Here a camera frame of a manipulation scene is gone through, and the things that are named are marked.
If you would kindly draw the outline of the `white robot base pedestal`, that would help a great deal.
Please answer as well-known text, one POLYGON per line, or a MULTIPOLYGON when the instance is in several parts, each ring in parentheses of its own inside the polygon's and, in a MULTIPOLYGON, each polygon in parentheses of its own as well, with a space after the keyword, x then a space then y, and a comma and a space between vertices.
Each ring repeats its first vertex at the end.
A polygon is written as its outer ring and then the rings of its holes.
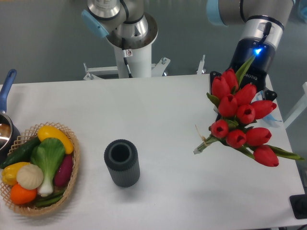
POLYGON ((123 49, 113 46, 116 66, 88 68, 84 64, 84 80, 101 80, 108 78, 149 78, 166 76, 166 68, 171 60, 163 57, 152 63, 152 45, 138 49, 123 49))

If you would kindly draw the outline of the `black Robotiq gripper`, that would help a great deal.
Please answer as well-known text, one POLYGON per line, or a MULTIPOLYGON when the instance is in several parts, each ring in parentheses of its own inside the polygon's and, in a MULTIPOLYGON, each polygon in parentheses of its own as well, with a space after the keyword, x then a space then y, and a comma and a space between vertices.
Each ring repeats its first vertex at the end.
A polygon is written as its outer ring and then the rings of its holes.
MULTIPOLYGON (((252 83, 259 92, 266 87, 266 76, 275 56, 273 46, 266 43, 260 44, 255 39, 244 38, 238 42, 229 67, 237 71, 252 56, 255 56, 255 59, 246 71, 240 86, 243 87, 252 83)), ((220 91, 221 84, 221 74, 216 71, 210 72, 211 95, 215 95, 220 91)), ((276 98, 277 93, 275 91, 263 91, 263 100, 273 102, 276 98)))

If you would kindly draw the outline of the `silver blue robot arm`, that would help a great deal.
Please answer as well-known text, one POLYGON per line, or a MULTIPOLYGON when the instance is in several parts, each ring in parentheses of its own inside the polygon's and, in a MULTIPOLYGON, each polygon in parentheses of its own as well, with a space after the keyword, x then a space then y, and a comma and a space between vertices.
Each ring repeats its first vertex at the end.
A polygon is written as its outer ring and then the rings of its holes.
MULTIPOLYGON (((295 2, 293 0, 210 0, 206 13, 214 25, 244 23, 230 67, 238 71, 255 55, 241 86, 248 83, 263 91, 266 100, 276 93, 266 89, 266 76, 284 27, 295 2)), ((141 0, 90 0, 82 12, 87 28, 113 46, 120 78, 160 76, 163 69, 152 66, 152 43, 157 38, 155 19, 144 11, 141 0)))

